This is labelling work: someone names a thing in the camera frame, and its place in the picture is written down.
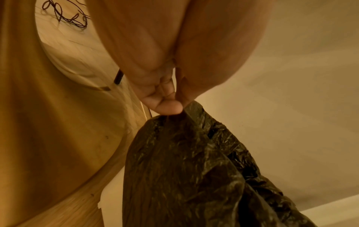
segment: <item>black plastic bag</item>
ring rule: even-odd
[[[137,133],[126,160],[123,226],[315,227],[197,102]]]

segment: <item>black cable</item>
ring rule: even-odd
[[[85,29],[87,27],[87,19],[91,19],[88,15],[86,15],[82,9],[76,5],[75,3],[71,2],[70,0],[66,0],[70,3],[72,3],[74,6],[76,6],[78,8],[78,13],[75,14],[71,19],[69,18],[65,18],[63,15],[62,15],[62,7],[59,3],[54,3],[53,0],[47,0],[45,1],[43,4],[42,4],[42,9],[43,10],[47,10],[50,6],[53,7],[53,10],[55,12],[55,15],[56,15],[56,18],[57,20],[60,22],[61,20],[67,22],[67,23],[70,23],[70,24],[73,24],[79,28],[83,28]],[[83,3],[80,3],[78,2],[78,0],[76,0],[77,3],[79,3],[80,5],[83,5],[83,6],[86,6],[85,4]],[[77,18],[80,16],[80,14],[82,15],[82,19],[83,19],[83,23],[81,23],[80,21],[77,20]]]

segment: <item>hand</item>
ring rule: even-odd
[[[157,113],[172,115],[245,63],[264,32],[273,1],[86,2],[101,41],[137,97]]]

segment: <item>garbage bag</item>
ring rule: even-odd
[[[150,119],[126,159],[123,226],[315,227],[197,103]]]

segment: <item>tangled wire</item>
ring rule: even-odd
[[[76,5],[75,3],[73,3],[72,1],[70,0],[66,0],[68,2],[70,2],[71,4],[73,4],[74,6],[76,6],[78,8],[78,13],[75,14],[72,18],[65,18],[63,15],[62,15],[62,7],[59,3],[54,3],[53,0],[47,0],[46,2],[44,2],[42,4],[42,9],[43,10],[47,10],[50,6],[53,7],[53,10],[55,12],[55,15],[56,15],[56,18],[57,20],[60,22],[61,20],[67,22],[67,23],[70,23],[70,24],[73,24],[79,28],[83,28],[85,29],[87,27],[87,24],[88,24],[88,21],[87,19],[91,19],[90,16],[86,15],[82,9]],[[83,5],[83,6],[86,6],[85,4],[83,3],[80,3],[78,2],[78,0],[76,0],[76,2],[80,5]],[[78,21],[77,19],[79,18],[80,14],[82,15],[82,20],[83,20],[83,23],[81,23],[80,21]]]

